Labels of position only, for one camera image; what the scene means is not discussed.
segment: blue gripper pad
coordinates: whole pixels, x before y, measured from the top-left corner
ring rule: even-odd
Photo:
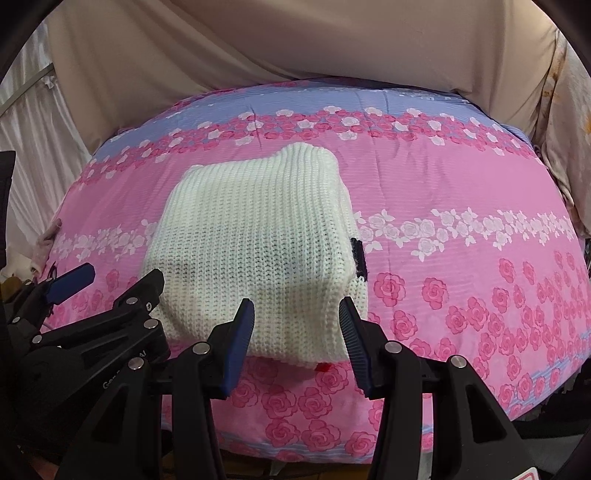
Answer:
[[[357,386],[369,397],[373,390],[371,359],[363,342],[363,323],[351,297],[345,297],[339,304],[339,324],[343,333],[349,361]]]
[[[230,396],[230,393],[238,384],[254,326],[255,306],[249,299],[243,299],[232,321],[228,333],[227,348],[224,352],[223,380],[220,384],[220,390],[226,396]]]
[[[61,277],[51,281],[51,285],[45,294],[48,304],[59,305],[79,291],[92,285],[95,280],[95,268],[85,263],[74,270],[64,273]]]

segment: bed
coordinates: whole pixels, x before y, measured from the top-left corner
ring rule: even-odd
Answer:
[[[368,320],[416,353],[475,367],[511,419],[589,356],[591,287],[569,214],[519,130],[458,95],[352,79],[218,91],[105,142],[71,186],[48,265],[95,283],[50,328],[100,313],[137,281],[168,195],[195,164],[269,156],[304,141],[338,159],[369,271]],[[172,343],[174,354],[189,343]],[[213,404],[220,446],[286,462],[369,463],[382,401],[348,362],[248,357]],[[164,424],[170,424],[165,400]],[[424,396],[423,449],[433,444]]]

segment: white curtain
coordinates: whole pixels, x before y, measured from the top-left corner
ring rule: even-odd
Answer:
[[[47,67],[47,75],[23,92]],[[0,84],[0,112],[7,105],[0,116],[0,150],[17,152],[7,216],[8,253],[30,258],[37,237],[90,160],[51,70],[45,24]]]

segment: red tag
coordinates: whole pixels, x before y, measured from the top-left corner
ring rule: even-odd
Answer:
[[[318,364],[314,370],[317,372],[326,373],[328,370],[330,370],[330,367],[332,367],[332,364]]]

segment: knit fabric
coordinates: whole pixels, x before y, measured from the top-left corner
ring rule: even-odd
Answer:
[[[347,358],[338,308],[367,314],[359,231],[335,156],[305,143],[269,158],[194,166],[168,198],[144,260],[163,271],[153,316],[169,338],[204,340],[255,305],[249,353],[295,365]]]

